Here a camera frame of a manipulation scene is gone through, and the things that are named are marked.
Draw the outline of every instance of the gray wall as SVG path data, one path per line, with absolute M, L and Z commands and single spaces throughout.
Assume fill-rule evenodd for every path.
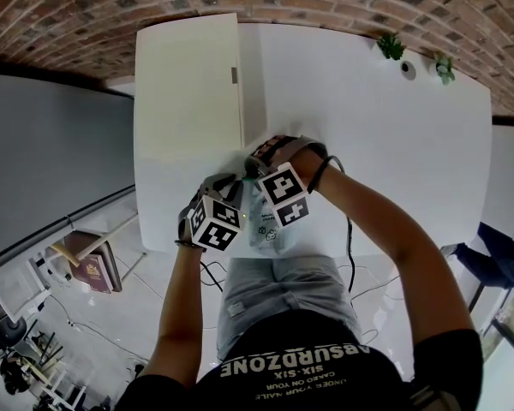
M 0 75 L 0 253 L 134 185 L 133 103 Z

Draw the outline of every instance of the wrist strap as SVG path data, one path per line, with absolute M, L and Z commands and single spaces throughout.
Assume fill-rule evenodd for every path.
M 326 157 L 318 170 L 316 170 L 316 173 L 314 174 L 313 179 L 310 181 L 307 187 L 308 194 L 311 194 L 313 190 L 318 186 L 318 183 L 320 182 L 320 178 L 322 177 L 322 174 L 324 173 L 324 170 L 326 170 L 326 167 L 329 165 L 329 162 L 333 160 L 335 161 L 339 167 L 341 168 L 341 171 L 344 172 L 343 166 L 341 165 L 341 162 L 337 157 L 334 155 L 330 155 L 329 157 Z
M 203 250 L 204 248 L 201 247 L 200 245 L 196 245 L 195 243 L 192 243 L 192 242 L 189 242 L 189 241 L 181 241 L 180 239 L 177 239 L 175 240 L 175 244 L 180 247 L 180 246 L 183 246 L 183 247 L 189 247 L 189 248 L 193 248 L 193 249 L 200 249 L 200 250 Z

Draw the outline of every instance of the brick wall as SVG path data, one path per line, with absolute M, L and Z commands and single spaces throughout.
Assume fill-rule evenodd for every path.
M 0 0 L 0 60 L 100 79 L 134 73 L 135 33 L 153 23 L 238 13 L 367 36 L 400 32 L 414 51 L 441 50 L 514 115 L 514 0 Z

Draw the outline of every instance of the black t-shirt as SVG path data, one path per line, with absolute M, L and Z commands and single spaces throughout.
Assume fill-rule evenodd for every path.
M 405 383 L 380 351 L 361 345 L 338 321 L 311 311 L 280 313 L 253 325 L 220 366 L 191 390 L 146 375 L 117 411 L 198 404 L 223 408 L 475 409 L 482 357 L 475 331 L 451 331 L 415 347 Z

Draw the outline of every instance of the small plant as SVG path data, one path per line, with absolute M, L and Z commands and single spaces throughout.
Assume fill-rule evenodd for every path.
M 383 33 L 379 41 L 377 41 L 377 46 L 381 49 L 386 59 L 392 58 L 394 61 L 399 60 L 405 50 L 405 47 L 402 46 L 402 41 L 395 33 Z
M 452 80 L 455 80 L 455 75 L 453 74 L 453 58 L 447 57 L 443 53 L 434 53 L 434 61 L 436 62 L 436 74 L 442 79 L 445 86 Z

